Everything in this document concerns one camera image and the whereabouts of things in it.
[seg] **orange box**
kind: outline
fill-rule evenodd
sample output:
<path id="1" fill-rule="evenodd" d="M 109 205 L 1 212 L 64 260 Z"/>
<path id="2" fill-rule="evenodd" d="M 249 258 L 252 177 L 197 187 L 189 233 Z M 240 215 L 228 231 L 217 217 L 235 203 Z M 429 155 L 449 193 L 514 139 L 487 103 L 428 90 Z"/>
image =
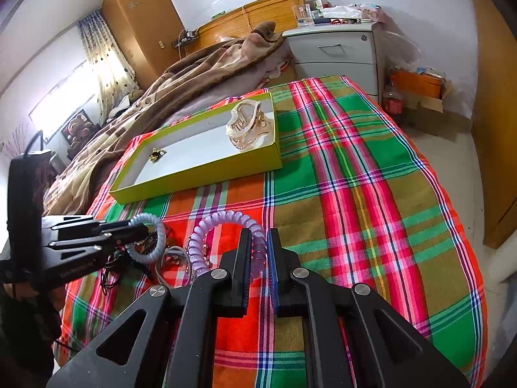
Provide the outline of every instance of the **orange box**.
<path id="1" fill-rule="evenodd" d="M 397 90 L 403 92 L 416 93 L 435 99 L 441 98 L 441 79 L 428 74 L 396 70 L 391 75 L 391 82 Z"/>

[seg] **white nightstand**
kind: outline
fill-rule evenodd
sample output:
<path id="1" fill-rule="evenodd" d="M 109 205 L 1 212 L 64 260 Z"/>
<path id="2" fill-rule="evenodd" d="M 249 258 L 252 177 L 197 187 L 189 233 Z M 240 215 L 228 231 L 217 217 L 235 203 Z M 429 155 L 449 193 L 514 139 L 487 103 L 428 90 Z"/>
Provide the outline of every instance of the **white nightstand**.
<path id="1" fill-rule="evenodd" d="M 379 23 L 321 25 L 286 30 L 299 78 L 347 76 L 373 100 L 381 102 L 385 58 Z"/>

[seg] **wooden door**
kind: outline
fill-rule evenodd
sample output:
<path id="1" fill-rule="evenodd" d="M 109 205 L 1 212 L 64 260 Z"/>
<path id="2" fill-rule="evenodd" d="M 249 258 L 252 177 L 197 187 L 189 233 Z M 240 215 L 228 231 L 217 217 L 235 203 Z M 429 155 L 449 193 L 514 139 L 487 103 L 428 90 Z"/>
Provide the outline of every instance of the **wooden door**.
<path id="1" fill-rule="evenodd" d="M 517 229 L 517 41 L 492 0 L 472 1 L 479 48 L 472 136 L 483 182 L 484 243 L 498 248 Z"/>

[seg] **window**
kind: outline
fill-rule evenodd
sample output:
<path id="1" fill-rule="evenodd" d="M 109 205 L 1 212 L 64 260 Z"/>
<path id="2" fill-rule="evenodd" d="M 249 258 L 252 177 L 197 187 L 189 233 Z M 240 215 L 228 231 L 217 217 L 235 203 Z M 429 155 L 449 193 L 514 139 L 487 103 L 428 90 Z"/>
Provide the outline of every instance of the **window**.
<path id="1" fill-rule="evenodd" d="M 29 116 L 34 126 L 43 131 L 46 143 L 69 118 L 96 95 L 97 87 L 91 65 L 84 61 L 39 101 Z"/>

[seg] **glass cup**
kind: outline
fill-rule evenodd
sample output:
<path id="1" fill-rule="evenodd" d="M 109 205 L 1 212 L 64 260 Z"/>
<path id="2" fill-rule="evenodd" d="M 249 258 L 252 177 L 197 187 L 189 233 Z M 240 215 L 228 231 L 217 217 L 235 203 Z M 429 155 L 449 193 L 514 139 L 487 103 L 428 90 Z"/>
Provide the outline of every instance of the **glass cup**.
<path id="1" fill-rule="evenodd" d="M 294 5 L 291 7 L 298 20 L 298 27 L 313 26 L 314 19 L 311 16 L 311 6 L 309 4 Z"/>

